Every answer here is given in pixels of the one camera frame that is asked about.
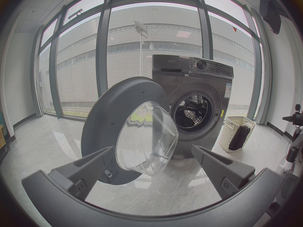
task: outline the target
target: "window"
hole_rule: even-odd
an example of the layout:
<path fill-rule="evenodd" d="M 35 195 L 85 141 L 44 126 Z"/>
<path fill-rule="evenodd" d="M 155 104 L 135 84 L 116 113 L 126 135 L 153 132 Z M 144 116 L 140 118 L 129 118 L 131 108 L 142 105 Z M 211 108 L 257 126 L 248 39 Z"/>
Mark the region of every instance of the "window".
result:
<path fill-rule="evenodd" d="M 57 52 L 57 55 L 60 55 L 60 54 L 63 53 L 64 51 L 67 51 L 67 50 L 69 50 L 70 48 L 73 48 L 74 46 L 76 46 L 76 45 L 78 45 L 78 44 L 81 44 L 81 43 L 83 43 L 83 42 L 85 42 L 85 41 L 91 40 L 91 39 L 96 38 L 96 37 L 97 37 L 97 34 L 94 34 L 94 35 L 90 35 L 90 36 L 88 36 L 88 37 L 85 37 L 84 39 L 78 40 L 78 41 L 76 41 L 75 43 L 73 43 L 73 44 L 71 44 L 71 45 L 69 45 L 69 46 L 63 48 L 62 50 L 58 51 L 58 52 Z"/>
<path fill-rule="evenodd" d="M 211 30 L 215 35 L 213 36 L 214 61 L 232 66 L 234 69 L 229 104 L 241 105 L 229 107 L 226 115 L 247 116 L 255 81 L 255 53 L 253 53 L 252 36 L 231 21 L 211 12 L 209 15 Z M 221 37 L 227 38 L 228 42 L 234 41 L 236 46 L 223 42 Z"/>
<path fill-rule="evenodd" d="M 100 13 L 64 31 L 58 40 L 56 78 L 64 115 L 87 116 L 98 100 L 96 34 Z"/>
<path fill-rule="evenodd" d="M 107 39 L 108 88 L 140 76 L 140 34 L 134 28 L 134 20 L 146 25 L 148 31 L 148 38 L 142 38 L 142 76 L 152 77 L 152 55 L 156 53 L 202 58 L 197 8 L 163 2 L 116 7 L 112 9 L 108 27 L 111 31 Z"/>
<path fill-rule="evenodd" d="M 263 86 L 264 86 L 264 54 L 263 54 L 263 47 L 262 44 L 260 44 L 260 49 L 261 49 L 261 59 L 262 59 L 262 78 L 261 78 L 261 90 L 260 90 L 260 95 L 259 95 L 259 101 L 257 104 L 257 110 L 255 113 L 254 118 L 257 116 L 260 104 L 261 104 L 261 99 L 262 99 L 262 95 L 263 95 Z"/>
<path fill-rule="evenodd" d="M 44 33 L 42 35 L 41 45 L 40 46 L 43 46 L 44 43 L 47 42 L 47 40 L 53 35 L 54 30 L 55 30 L 55 26 L 56 26 L 56 23 L 57 23 L 57 20 L 58 19 L 56 19 L 54 22 L 52 22 L 51 25 L 48 26 L 48 28 L 44 31 Z"/>
<path fill-rule="evenodd" d="M 258 36 L 259 36 L 259 38 L 260 38 L 260 33 L 259 33 L 259 29 L 258 29 L 258 27 L 257 27 L 256 20 L 255 20 L 255 18 L 254 18 L 254 17 L 252 17 L 252 20 L 253 20 L 253 22 L 254 22 L 254 25 L 255 25 L 255 28 L 256 28 L 257 34 L 258 34 Z"/>
<path fill-rule="evenodd" d="M 248 26 L 243 9 L 231 0 L 204 0 L 207 5 L 222 10 Z"/>
<path fill-rule="evenodd" d="M 43 107 L 46 112 L 55 113 L 54 105 L 50 104 L 53 101 L 51 97 L 51 87 L 49 84 L 49 52 L 51 44 L 41 51 L 39 55 L 39 86 L 42 98 Z"/>
<path fill-rule="evenodd" d="M 63 25 L 65 25 L 81 13 L 84 13 L 87 10 L 92 9 L 103 3 L 104 0 L 81 0 L 80 2 L 77 2 L 75 5 L 71 6 L 67 10 Z"/>

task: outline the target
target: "washing machine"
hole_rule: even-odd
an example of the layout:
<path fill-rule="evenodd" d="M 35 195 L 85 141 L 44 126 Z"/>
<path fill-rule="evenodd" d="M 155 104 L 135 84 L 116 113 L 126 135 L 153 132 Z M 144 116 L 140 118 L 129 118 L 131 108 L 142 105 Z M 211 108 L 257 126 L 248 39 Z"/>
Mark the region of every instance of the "washing machine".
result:
<path fill-rule="evenodd" d="M 152 79 L 166 92 L 179 131 L 172 158 L 193 157 L 193 144 L 212 150 L 229 104 L 233 67 L 176 55 L 153 55 L 152 63 Z"/>

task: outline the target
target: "lamp pole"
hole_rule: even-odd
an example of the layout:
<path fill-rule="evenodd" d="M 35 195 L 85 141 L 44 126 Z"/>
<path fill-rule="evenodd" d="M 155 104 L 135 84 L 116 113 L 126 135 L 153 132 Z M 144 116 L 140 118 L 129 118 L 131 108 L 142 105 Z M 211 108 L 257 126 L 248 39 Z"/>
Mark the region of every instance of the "lamp pole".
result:
<path fill-rule="evenodd" d="M 147 38 L 147 27 L 134 20 L 136 31 L 140 34 L 140 77 L 142 77 L 142 35 Z"/>
<path fill-rule="evenodd" d="M 142 77 L 142 31 L 140 31 L 140 77 Z"/>

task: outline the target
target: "white laundry basket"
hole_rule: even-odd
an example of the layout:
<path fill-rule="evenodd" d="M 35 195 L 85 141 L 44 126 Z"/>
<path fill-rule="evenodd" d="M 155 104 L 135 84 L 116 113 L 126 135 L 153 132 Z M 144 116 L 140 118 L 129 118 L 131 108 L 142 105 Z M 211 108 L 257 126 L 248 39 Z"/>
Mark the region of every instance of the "white laundry basket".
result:
<path fill-rule="evenodd" d="M 237 149 L 241 150 L 244 148 L 246 142 L 248 141 L 250 135 L 252 134 L 252 131 L 254 127 L 256 126 L 256 123 L 252 120 L 244 117 L 244 116 L 227 116 L 226 122 L 223 128 L 223 132 L 221 134 L 219 144 L 222 146 L 222 148 L 226 152 L 233 152 L 237 150 L 230 150 L 229 144 L 231 140 L 233 139 L 234 135 L 236 134 L 237 130 L 239 129 L 240 125 L 246 125 L 250 128 L 250 132 L 248 133 L 248 136 L 246 137 L 246 140 L 242 146 L 242 148 Z"/>

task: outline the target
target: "floor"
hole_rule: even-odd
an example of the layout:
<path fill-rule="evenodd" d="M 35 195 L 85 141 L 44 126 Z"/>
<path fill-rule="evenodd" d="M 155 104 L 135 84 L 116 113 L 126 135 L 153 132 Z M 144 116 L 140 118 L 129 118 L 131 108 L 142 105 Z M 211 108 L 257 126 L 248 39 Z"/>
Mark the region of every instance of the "floor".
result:
<path fill-rule="evenodd" d="M 81 158 L 80 140 L 84 122 L 44 115 L 15 128 L 16 140 L 0 165 L 0 174 L 21 207 L 40 225 L 49 226 L 36 210 L 21 179 Z M 214 152 L 252 165 L 275 170 L 285 156 L 288 138 L 271 128 L 257 125 L 243 150 L 226 153 L 218 141 Z M 86 201 L 127 214 L 168 215 L 196 210 L 221 198 L 195 159 L 171 160 L 159 175 L 142 175 L 135 181 L 112 186 L 97 182 Z"/>

